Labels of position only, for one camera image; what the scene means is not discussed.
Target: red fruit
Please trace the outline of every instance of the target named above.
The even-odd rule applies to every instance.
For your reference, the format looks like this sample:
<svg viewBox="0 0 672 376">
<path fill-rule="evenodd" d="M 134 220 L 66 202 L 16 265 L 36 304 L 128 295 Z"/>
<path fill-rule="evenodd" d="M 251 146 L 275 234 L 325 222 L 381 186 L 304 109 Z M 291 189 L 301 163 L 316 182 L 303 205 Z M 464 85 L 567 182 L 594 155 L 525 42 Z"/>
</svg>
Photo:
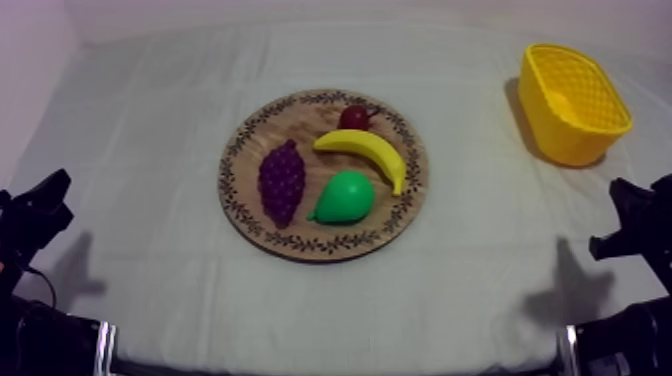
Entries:
<svg viewBox="0 0 672 376">
<path fill-rule="evenodd" d="M 369 114 L 364 106 L 349 106 L 341 112 L 339 129 L 359 129 L 365 131 L 371 127 L 369 119 L 378 114 L 378 110 Z"/>
</svg>

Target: plastic fruit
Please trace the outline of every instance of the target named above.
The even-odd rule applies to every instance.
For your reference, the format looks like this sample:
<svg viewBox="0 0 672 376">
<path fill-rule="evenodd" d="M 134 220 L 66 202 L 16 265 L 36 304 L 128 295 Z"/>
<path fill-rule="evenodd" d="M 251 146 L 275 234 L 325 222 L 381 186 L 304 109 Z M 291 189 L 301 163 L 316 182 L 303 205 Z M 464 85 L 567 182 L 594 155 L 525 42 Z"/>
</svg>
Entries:
<svg viewBox="0 0 672 376">
<path fill-rule="evenodd" d="M 373 185 L 361 172 L 342 171 L 322 191 L 309 221 L 349 223 L 366 217 L 373 206 Z"/>
<path fill-rule="evenodd" d="M 346 107 L 343 112 L 341 112 L 341 119 L 338 122 L 339 129 L 360 129 L 367 130 L 371 128 L 371 123 L 369 119 L 376 116 L 380 112 L 379 110 L 374 111 L 371 114 L 368 114 L 366 107 L 364 106 L 349 106 Z"/>
<path fill-rule="evenodd" d="M 273 149 L 259 166 L 257 189 L 264 213 L 278 228 L 285 228 L 292 221 L 305 186 L 305 166 L 294 140 Z"/>
<path fill-rule="evenodd" d="M 392 182 L 392 195 L 401 195 L 406 164 L 394 147 L 380 136 L 355 129 L 331 131 L 318 138 L 313 149 L 353 153 L 372 160 Z"/>
</svg>

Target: plastic basket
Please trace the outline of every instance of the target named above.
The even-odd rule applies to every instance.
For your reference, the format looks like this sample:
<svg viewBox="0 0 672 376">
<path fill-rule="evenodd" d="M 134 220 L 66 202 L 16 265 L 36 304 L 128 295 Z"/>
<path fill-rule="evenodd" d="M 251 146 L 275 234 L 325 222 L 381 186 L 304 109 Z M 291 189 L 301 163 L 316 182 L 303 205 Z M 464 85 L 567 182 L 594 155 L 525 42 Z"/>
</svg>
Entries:
<svg viewBox="0 0 672 376">
<path fill-rule="evenodd" d="M 566 47 L 527 47 L 518 95 L 539 149 L 560 164 L 589 165 L 632 128 L 599 64 Z"/>
</svg>

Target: white fabric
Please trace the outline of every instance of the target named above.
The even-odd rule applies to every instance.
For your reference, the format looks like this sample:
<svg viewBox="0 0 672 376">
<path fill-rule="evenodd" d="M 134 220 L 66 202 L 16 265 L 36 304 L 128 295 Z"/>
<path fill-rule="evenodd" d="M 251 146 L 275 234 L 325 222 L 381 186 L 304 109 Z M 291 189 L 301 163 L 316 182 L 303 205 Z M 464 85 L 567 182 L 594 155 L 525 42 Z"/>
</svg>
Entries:
<svg viewBox="0 0 672 376">
<path fill-rule="evenodd" d="M 547 164 L 522 141 L 507 93 L 524 47 L 547 41 L 599 60 L 634 115 L 595 167 Z M 555 328 L 665 294 L 641 258 L 598 263 L 587 240 L 618 228 L 610 180 L 647 186 L 672 172 L 670 68 L 577 40 L 429 21 L 228 25 L 115 42 L 73 65 L 11 188 L 61 166 L 72 175 L 75 221 L 35 266 L 59 286 L 62 309 L 120 326 L 122 355 L 274 374 L 532 367 L 554 356 Z M 220 208 L 216 175 L 249 114 L 325 87 L 402 113 L 426 144 L 430 189 L 383 250 L 310 266 L 244 240 Z M 21 291 L 47 297 L 40 283 Z"/>
</svg>

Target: grape bunch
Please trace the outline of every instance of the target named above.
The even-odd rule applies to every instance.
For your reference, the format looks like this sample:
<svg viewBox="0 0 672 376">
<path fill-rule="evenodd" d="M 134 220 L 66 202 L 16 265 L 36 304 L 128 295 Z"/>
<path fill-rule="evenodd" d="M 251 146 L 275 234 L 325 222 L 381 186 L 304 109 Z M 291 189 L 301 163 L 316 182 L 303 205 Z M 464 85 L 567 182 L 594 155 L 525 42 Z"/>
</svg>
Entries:
<svg viewBox="0 0 672 376">
<path fill-rule="evenodd" d="M 273 149 L 259 166 L 257 188 L 264 213 L 278 228 L 285 228 L 292 221 L 305 186 L 306 170 L 294 140 Z"/>
</svg>

